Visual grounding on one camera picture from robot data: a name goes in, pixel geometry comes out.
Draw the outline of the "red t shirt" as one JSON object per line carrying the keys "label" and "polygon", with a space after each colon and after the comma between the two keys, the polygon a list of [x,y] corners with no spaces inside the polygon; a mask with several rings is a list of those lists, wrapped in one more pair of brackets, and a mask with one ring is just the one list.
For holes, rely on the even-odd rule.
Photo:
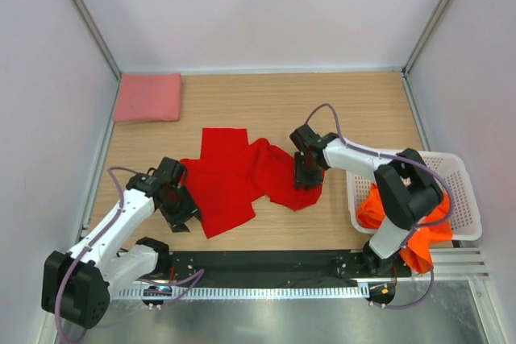
{"label": "red t shirt", "polygon": [[322,194],[321,187],[297,189],[294,158],[265,138],[250,143],[245,129],[204,128],[200,157],[181,163],[207,238],[252,220],[252,203],[263,196],[298,211],[314,205]]}

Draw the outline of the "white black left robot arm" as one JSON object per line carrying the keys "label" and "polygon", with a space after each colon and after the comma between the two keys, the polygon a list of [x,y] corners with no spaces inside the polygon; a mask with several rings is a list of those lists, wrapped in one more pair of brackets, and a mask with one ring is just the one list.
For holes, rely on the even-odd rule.
{"label": "white black left robot arm", "polygon": [[169,245],[154,238],[139,239],[120,250],[133,232],[160,212],[173,232],[186,232],[187,221],[202,212],[190,194],[188,169],[164,157],[155,168],[133,172],[126,184],[114,183],[119,199],[110,212],[66,252],[53,251],[44,262],[41,308],[57,321],[92,329],[110,300],[135,280],[160,280],[172,269]]}

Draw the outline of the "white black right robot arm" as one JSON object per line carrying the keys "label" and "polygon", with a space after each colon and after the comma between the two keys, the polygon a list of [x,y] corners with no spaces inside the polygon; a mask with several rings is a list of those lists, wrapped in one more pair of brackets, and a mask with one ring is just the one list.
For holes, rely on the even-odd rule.
{"label": "white black right robot arm", "polygon": [[432,171],[414,149],[385,153],[345,139],[336,133],[321,136],[304,124],[289,136],[294,154],[296,189],[315,189],[323,184],[323,173],[338,168],[363,176],[379,192],[384,221],[365,243],[364,269],[372,276],[384,275],[402,246],[422,219],[443,201],[443,190]]}

